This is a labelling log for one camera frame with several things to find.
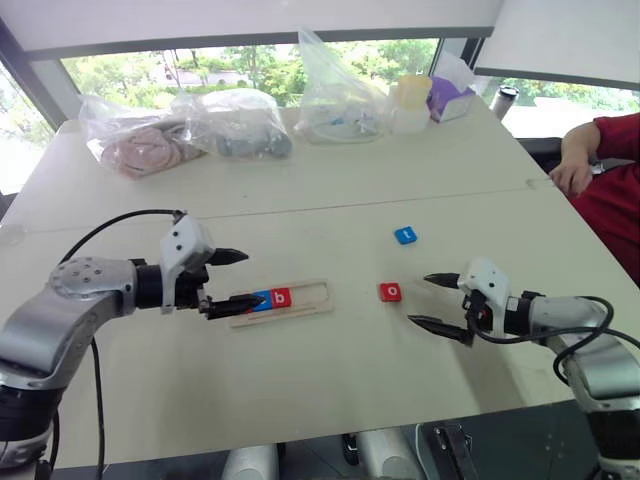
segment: clear plastic bag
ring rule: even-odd
[[[291,139],[275,99],[259,90],[181,93],[171,108],[185,118],[182,139],[205,152],[244,158],[291,153]]]
[[[311,143],[362,143],[380,137],[387,125],[387,96],[345,67],[320,38],[298,32],[308,76],[295,126]]]
[[[85,95],[78,118],[98,162],[128,177],[166,170],[204,153],[182,140],[184,118],[171,112],[127,108]]]

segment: purple box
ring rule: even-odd
[[[445,122],[467,113],[476,92],[467,87],[460,93],[449,80],[441,77],[431,77],[431,80],[433,85],[427,98],[431,118],[436,122]]]

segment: white table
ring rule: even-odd
[[[295,111],[284,117],[292,125]],[[541,176],[479,98],[466,117],[423,135],[324,146],[294,138],[289,159],[205,156],[139,181],[103,169],[68,122],[5,222],[29,231],[89,227],[139,208],[214,218],[522,189]]]
[[[528,212],[544,215],[527,215]],[[401,247],[394,228],[420,235]],[[486,255],[513,291],[594,294],[614,324],[640,336],[640,292],[562,195],[477,194],[205,221],[219,245],[251,254],[217,270],[215,296],[309,278],[329,279],[335,310],[231,329],[194,312],[143,311],[98,333],[105,385],[107,459],[123,462],[358,431],[537,405],[571,397],[541,347],[473,349],[434,337],[407,313],[462,319],[458,292],[426,285]],[[149,260],[168,223],[113,227],[84,251]],[[36,293],[84,230],[34,233],[0,250],[0,318]],[[561,261],[550,261],[553,258]],[[35,265],[24,271],[26,262]],[[376,284],[398,281],[401,304]],[[142,348],[151,341],[153,348]],[[85,359],[62,403],[60,466],[95,462],[95,393]]]

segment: blue letter block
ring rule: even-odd
[[[257,307],[254,307],[254,312],[262,312],[263,310],[271,310],[273,309],[273,304],[271,303],[271,290],[262,290],[260,292],[253,292],[253,295],[258,295],[259,297],[264,298],[264,302],[262,302]]]
[[[418,239],[416,232],[413,231],[411,227],[399,228],[393,234],[396,236],[398,242],[402,245],[406,245],[407,243],[413,243]]]

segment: metal cylinder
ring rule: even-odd
[[[491,102],[491,106],[489,107],[498,117],[498,120],[502,121],[505,117],[511,105],[518,98],[518,94],[520,91],[515,87],[510,87],[508,85],[502,85],[496,92],[496,95],[493,97],[493,101]]]
[[[278,480],[275,444],[238,448],[229,452],[222,480]]]
[[[398,428],[360,432],[356,443],[369,476],[424,480],[418,460]]]

